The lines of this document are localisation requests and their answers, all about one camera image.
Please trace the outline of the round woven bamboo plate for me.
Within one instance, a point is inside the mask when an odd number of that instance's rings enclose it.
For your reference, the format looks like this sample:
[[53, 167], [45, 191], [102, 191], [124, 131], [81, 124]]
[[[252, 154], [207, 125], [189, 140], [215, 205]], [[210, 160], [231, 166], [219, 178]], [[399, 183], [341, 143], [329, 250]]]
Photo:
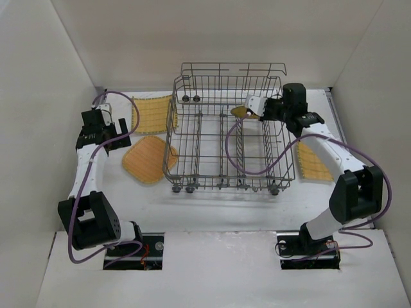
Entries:
[[247, 116], [247, 119], [259, 120], [259, 116], [254, 114], [251, 110], [247, 109], [244, 105], [231, 109], [231, 114], [237, 118], [244, 118], [245, 116]]

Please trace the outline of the shovel-shaped woven bamboo plate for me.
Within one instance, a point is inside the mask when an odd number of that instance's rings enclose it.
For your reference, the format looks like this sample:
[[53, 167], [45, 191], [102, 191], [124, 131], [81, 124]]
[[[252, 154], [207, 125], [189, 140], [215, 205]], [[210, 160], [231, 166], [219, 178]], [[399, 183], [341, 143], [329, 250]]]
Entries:
[[332, 182], [333, 176], [307, 145], [298, 142], [296, 145], [297, 158], [302, 177], [306, 180], [320, 180]]

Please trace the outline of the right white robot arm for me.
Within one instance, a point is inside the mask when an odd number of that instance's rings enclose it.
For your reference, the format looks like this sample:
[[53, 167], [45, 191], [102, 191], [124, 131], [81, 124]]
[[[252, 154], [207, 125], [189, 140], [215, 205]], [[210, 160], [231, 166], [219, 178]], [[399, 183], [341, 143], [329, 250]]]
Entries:
[[353, 148], [334, 138], [325, 120], [308, 110], [306, 88], [301, 83], [283, 85], [280, 98], [258, 98], [252, 109], [260, 121], [280, 121], [297, 142], [316, 154], [331, 173], [335, 186], [327, 209], [302, 224], [294, 242], [302, 255], [319, 249], [328, 238], [356, 220], [382, 209], [385, 173], [373, 162], [370, 166], [354, 157]]

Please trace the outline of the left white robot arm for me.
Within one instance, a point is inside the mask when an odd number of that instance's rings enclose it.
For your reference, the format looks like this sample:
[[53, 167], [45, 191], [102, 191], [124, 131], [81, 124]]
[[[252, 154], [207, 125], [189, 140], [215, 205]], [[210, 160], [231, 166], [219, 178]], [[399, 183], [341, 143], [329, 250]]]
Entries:
[[83, 126], [76, 142], [78, 165], [73, 188], [66, 200], [58, 203], [58, 214], [65, 230], [69, 230], [76, 197], [79, 197], [75, 214], [72, 247], [75, 250], [99, 245], [118, 244], [143, 240], [141, 229], [134, 221], [118, 218], [102, 191], [103, 170], [109, 152], [131, 145], [127, 136], [118, 141], [98, 146], [103, 142], [128, 133], [125, 119], [119, 119], [121, 132], [116, 131], [112, 109], [106, 103], [82, 112]]

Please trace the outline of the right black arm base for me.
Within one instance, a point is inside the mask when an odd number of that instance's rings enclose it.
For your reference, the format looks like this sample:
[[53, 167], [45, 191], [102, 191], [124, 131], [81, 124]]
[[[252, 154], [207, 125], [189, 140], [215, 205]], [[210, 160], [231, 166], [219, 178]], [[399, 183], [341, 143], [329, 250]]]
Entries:
[[275, 252], [282, 270], [339, 270], [340, 253], [333, 236], [305, 246], [298, 232], [278, 232]]

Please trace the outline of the square woven bamboo plate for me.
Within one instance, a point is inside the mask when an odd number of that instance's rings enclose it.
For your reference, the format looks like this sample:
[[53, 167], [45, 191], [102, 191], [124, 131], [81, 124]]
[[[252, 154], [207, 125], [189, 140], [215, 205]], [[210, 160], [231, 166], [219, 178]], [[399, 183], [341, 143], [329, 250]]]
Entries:
[[123, 156], [122, 166], [125, 171], [143, 184], [156, 184], [164, 178], [162, 165], [173, 168], [178, 160], [178, 151], [171, 146], [166, 150], [166, 142], [156, 135], [149, 135], [138, 140]]

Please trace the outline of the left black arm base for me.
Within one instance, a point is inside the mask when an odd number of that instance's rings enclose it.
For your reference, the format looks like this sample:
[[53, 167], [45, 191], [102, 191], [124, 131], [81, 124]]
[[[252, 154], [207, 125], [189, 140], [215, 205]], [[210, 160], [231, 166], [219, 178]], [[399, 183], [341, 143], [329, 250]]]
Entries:
[[103, 270], [162, 270], [164, 233], [143, 234], [143, 245], [122, 244], [106, 251]]

